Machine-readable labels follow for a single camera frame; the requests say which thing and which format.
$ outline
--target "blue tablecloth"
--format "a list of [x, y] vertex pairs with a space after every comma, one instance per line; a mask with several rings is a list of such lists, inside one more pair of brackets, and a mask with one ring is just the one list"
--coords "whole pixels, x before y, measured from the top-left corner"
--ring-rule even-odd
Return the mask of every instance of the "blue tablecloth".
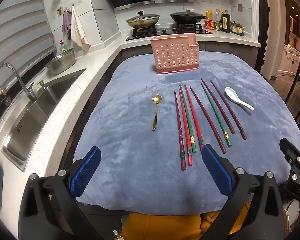
[[[229, 132], [233, 146], [227, 147], [223, 155], [190, 92], [204, 143], [210, 143], [234, 167], [242, 167], [250, 174], [272, 171], [278, 183], [288, 178], [290, 166], [279, 149], [279, 141], [287, 137], [300, 150], [300, 131], [276, 91], [234, 55], [200, 52], [199, 65], [198, 70], [159, 75], [152, 54], [121, 63], [91, 114], [75, 152], [74, 160], [84, 157], [92, 146], [99, 147], [102, 153], [101, 163], [78, 201], [157, 215], [198, 214], [223, 207], [227, 197], [220, 194], [199, 151], [193, 155], [192, 167], [180, 169], [173, 94], [179, 84], [194, 88], [223, 138], [200, 77], [214, 92], [236, 130], [234, 135]], [[255, 111], [249, 112], [229, 101], [247, 140], [242, 139], [210, 80], [221, 91], [227, 86], [233, 88], [243, 101], [255, 107]], [[151, 97], [155, 94], [162, 95], [163, 102], [159, 104], [157, 130], [152, 131], [155, 105]], [[195, 140], [199, 149], [196, 133]]]

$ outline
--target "orange fabric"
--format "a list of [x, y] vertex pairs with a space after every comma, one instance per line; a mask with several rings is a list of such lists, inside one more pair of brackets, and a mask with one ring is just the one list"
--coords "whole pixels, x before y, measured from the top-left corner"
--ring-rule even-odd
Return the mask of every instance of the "orange fabric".
[[[247, 215], [245, 204], [230, 234], [238, 231]], [[198, 240], [216, 219], [220, 211], [189, 216], [154, 216], [132, 213], [127, 218], [121, 236], [125, 240]]]

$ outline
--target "metal trim of range hood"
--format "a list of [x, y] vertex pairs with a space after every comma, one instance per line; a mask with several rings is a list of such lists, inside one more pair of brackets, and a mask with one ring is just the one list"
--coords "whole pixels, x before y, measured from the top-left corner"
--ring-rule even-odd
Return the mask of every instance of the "metal trim of range hood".
[[122, 5], [119, 7], [115, 7], [115, 11], [135, 7], [135, 6], [140, 6], [140, 5], [146, 5], [146, 4], [155, 4], [155, 3], [166, 3], [166, 2], [194, 2], [194, 0], [151, 0], [151, 1], [143, 1], [143, 2], [136, 2], [136, 3], [131, 3], [127, 5]]

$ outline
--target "sink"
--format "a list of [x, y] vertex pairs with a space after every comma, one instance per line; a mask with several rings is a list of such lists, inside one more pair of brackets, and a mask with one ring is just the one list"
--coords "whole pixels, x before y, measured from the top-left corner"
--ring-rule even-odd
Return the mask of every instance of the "sink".
[[37, 100], [29, 102], [17, 118], [5, 140], [3, 153], [20, 170], [25, 170], [31, 149], [50, 114], [83, 71], [46, 83], [46, 89], [39, 90]]

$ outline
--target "pink basket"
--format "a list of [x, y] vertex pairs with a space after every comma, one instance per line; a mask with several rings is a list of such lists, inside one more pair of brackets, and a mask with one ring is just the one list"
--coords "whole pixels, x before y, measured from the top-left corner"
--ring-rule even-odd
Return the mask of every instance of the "pink basket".
[[156, 36], [150, 41], [158, 74], [199, 68], [199, 44], [195, 33]]

